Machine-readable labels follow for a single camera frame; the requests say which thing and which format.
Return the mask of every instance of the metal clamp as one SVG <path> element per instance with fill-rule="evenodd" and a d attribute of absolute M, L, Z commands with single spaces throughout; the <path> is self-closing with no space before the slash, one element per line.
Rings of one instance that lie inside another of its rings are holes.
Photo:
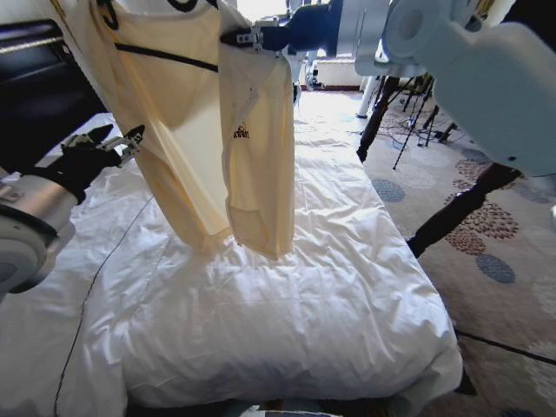
<path fill-rule="evenodd" d="M 262 50 L 262 39 L 261 27 L 255 25 L 251 27 L 250 33 L 242 33 L 235 37 L 238 46 L 253 44 L 254 50 Z"/>
<path fill-rule="evenodd" d="M 142 133 L 135 133 L 133 135 L 117 136 L 113 137 L 105 143 L 101 143 L 96 146 L 97 149 L 103 150 L 105 152 L 110 152 L 117 146 L 124 145 L 125 149 L 122 150 L 122 161 L 118 164 L 118 168 L 121 168 L 124 163 L 129 161 L 139 152 L 139 143 L 142 141 Z"/>

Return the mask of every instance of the mattress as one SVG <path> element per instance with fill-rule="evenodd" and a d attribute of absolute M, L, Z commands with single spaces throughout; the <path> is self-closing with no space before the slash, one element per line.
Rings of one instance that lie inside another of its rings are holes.
<path fill-rule="evenodd" d="M 294 249 L 278 261 L 231 236 L 196 253 L 134 162 L 105 169 L 53 273 L 0 304 L 0 414 L 393 397 L 410 416 L 455 389 L 452 323 L 352 141 L 303 127 Z"/>

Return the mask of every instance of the patterned carpet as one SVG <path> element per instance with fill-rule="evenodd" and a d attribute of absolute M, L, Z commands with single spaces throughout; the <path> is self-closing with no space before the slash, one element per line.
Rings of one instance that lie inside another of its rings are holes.
<path fill-rule="evenodd" d="M 356 149 L 357 132 L 366 124 L 354 117 L 360 99 L 355 93 L 304 93 L 296 129 L 319 123 L 319 129 L 339 136 L 348 132 Z M 428 148 L 418 147 L 412 136 L 392 170 L 400 149 L 396 141 L 405 139 L 412 106 L 407 114 L 398 100 L 391 106 L 364 164 L 404 236 L 468 188 L 489 163 L 469 137 L 455 130 L 448 144 L 431 142 Z M 426 106 L 418 126 L 431 109 Z M 440 114 L 434 130 L 449 123 Z M 520 178 L 489 195 L 483 208 L 420 258 L 460 331 L 556 359 L 556 230 L 549 216 L 554 203 L 554 195 Z M 556 366 L 467 337 L 460 338 L 460 347 L 477 395 L 449 394 L 424 416 L 556 415 Z"/>

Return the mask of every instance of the wooden furniture leg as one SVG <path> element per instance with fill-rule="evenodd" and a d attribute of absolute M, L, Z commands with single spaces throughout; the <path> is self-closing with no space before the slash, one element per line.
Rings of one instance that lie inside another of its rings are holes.
<path fill-rule="evenodd" d="M 382 118 L 388 110 L 389 100 L 392 94 L 397 90 L 400 84 L 400 78 L 389 76 L 384 82 L 381 99 L 374 105 L 373 114 L 367 123 L 367 127 L 361 136 L 361 143 L 357 149 L 357 156 L 361 162 L 367 159 L 367 152 L 376 137 L 381 126 Z"/>
<path fill-rule="evenodd" d="M 415 236 L 407 241 L 415 257 L 421 256 L 429 246 L 452 232 L 476 209 L 480 209 L 488 193 L 501 189 L 518 176 L 520 172 L 517 169 L 498 163 L 491 164 L 470 189 L 457 194 L 445 208 L 428 219 L 415 232 Z"/>

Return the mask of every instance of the black cable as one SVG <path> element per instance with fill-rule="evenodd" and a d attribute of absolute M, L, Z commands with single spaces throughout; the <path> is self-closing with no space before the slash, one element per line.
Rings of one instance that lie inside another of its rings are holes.
<path fill-rule="evenodd" d="M 517 349 L 516 347 L 508 346 L 498 341 L 490 341 L 488 339 L 485 339 L 484 337 L 476 336 L 474 334 L 470 334 L 467 332 L 462 332 L 457 328 L 455 329 L 455 333 L 458 336 L 467 337 L 468 339 L 472 339 L 474 341 L 480 341 L 481 343 L 486 343 L 487 345 L 495 346 L 497 348 L 507 350 L 508 352 L 512 352 L 513 354 L 520 354 L 529 359 L 533 359 L 534 361 L 544 362 L 547 363 L 548 365 L 556 366 L 555 359 L 546 358 L 545 356 L 540 356 L 539 354 L 532 354 L 531 352 L 527 352 L 526 350 Z"/>
<path fill-rule="evenodd" d="M 205 63 L 204 61 L 199 61 L 198 59 L 188 58 L 186 56 L 170 54 L 169 52 L 164 52 L 163 50 L 152 50 L 150 48 L 143 48 L 142 46 L 127 45 L 124 43 L 114 43 L 117 50 L 122 50 L 124 52 L 130 52 L 132 54 L 153 56 L 155 58 L 169 59 L 170 61 L 176 61 L 178 63 L 186 63 L 188 65 L 193 65 L 199 68 L 203 68 L 209 71 L 218 72 L 218 66 L 213 63 Z"/>
<path fill-rule="evenodd" d="M 154 198 L 154 196 L 151 196 L 147 200 L 147 202 L 145 202 L 145 205 L 142 206 L 141 210 L 139 210 L 139 213 L 137 213 L 137 215 L 135 216 L 133 221 L 129 224 L 128 228 L 126 228 L 125 232 L 123 232 L 123 235 L 122 235 L 122 238 L 120 239 L 120 241 L 110 251 L 108 256 L 104 259 L 104 261 L 101 263 L 100 267 L 98 267 L 95 274 L 93 275 L 93 280 L 90 282 L 89 290 L 87 291 L 87 294 L 85 295 L 85 298 L 83 299 L 83 303 L 81 304 L 81 314 L 80 314 L 80 317 L 79 317 L 79 324 L 77 324 L 77 331 L 76 331 L 76 334 L 73 337 L 73 341 L 71 342 L 71 347 L 69 348 L 70 351 L 68 353 L 68 357 L 66 358 L 66 361 L 63 364 L 62 373 L 60 374 L 60 381 L 58 382 L 58 388 L 56 390 L 56 396 L 54 397 L 54 416 L 55 417 L 58 417 L 58 415 L 59 415 L 58 414 L 58 401 L 60 400 L 60 393 L 62 392 L 63 380 L 66 376 L 66 370 L 68 368 L 68 365 L 70 364 L 71 355 L 73 354 L 73 350 L 76 347 L 77 336 L 79 335 L 79 332 L 81 330 L 81 326 L 83 325 L 83 318 L 85 316 L 85 304 L 87 303 L 87 300 L 89 299 L 90 292 L 92 291 L 93 286 L 95 285 L 96 278 L 98 277 L 98 274 L 101 272 L 101 270 L 103 269 L 103 266 L 106 264 L 108 259 L 110 259 L 110 257 L 114 254 L 114 252 L 116 252 L 116 250 L 120 247 L 120 245 L 123 242 L 123 239 L 125 239 L 125 236 L 128 235 L 128 232 L 131 229 L 131 227 L 134 225 L 134 223 L 139 218 L 141 213 L 147 208 L 147 206 L 149 205 L 149 203 L 152 201 L 153 198 Z"/>

